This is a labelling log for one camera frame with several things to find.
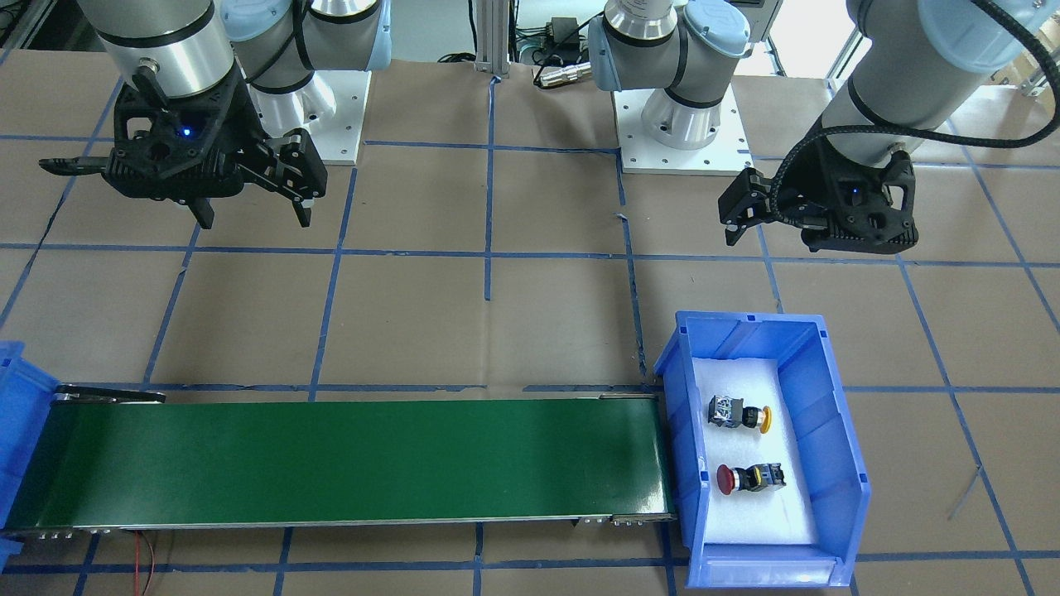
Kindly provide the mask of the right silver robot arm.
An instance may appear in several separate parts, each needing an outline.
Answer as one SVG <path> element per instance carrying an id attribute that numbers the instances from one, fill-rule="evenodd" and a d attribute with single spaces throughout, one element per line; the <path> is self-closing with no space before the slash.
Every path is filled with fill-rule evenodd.
<path id="1" fill-rule="evenodd" d="M 170 200 L 199 226 L 246 185 L 284 196 L 299 225 L 325 196 L 316 146 L 341 129 L 325 73 L 393 56 L 388 1 L 82 1 L 123 78 L 106 157 L 50 158 L 52 175 L 99 175 L 129 199 Z"/>

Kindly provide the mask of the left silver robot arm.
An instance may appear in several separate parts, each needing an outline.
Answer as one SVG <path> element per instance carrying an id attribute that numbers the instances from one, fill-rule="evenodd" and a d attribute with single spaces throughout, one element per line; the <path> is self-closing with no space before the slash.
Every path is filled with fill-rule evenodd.
<path id="1" fill-rule="evenodd" d="M 728 245 L 749 228 L 798 228 L 811 252 L 895 255 L 918 241 L 912 152 L 924 140 L 1018 148 L 1058 128 L 1052 120 L 1019 139 L 938 132 L 980 84 L 1028 50 L 1050 84 L 1058 68 L 1036 30 L 1056 1 L 850 1 L 870 50 L 768 177 L 746 166 L 719 198 Z"/>

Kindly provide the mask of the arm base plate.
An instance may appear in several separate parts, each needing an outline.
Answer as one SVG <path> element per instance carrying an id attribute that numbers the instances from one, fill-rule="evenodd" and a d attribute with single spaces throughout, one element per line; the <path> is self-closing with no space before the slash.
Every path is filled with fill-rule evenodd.
<path id="1" fill-rule="evenodd" d="M 363 71 L 316 71 L 306 86 L 287 94 L 250 94 L 269 136 L 306 129 L 326 165 L 355 166 L 372 78 Z"/>
<path id="2" fill-rule="evenodd" d="M 735 176 L 753 165 L 731 86 L 708 108 L 681 105 L 662 89 L 612 98 L 625 173 Z"/>

